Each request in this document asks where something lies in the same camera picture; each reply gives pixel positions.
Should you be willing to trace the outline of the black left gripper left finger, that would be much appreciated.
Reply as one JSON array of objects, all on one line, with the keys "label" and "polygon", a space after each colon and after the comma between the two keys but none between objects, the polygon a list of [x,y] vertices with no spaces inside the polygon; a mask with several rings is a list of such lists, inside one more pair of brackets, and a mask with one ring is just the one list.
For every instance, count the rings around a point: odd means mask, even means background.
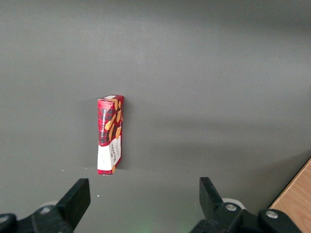
[{"label": "black left gripper left finger", "polygon": [[35,233],[72,233],[90,205],[89,179],[79,179],[55,205],[31,215]]}]

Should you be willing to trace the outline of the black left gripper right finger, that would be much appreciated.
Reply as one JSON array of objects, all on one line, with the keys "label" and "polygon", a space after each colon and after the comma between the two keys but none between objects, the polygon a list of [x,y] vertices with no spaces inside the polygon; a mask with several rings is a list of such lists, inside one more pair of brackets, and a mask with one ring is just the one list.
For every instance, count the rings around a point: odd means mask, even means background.
[{"label": "black left gripper right finger", "polygon": [[192,233],[256,233],[257,217],[232,202],[224,202],[208,177],[199,181],[199,201],[205,216]]}]

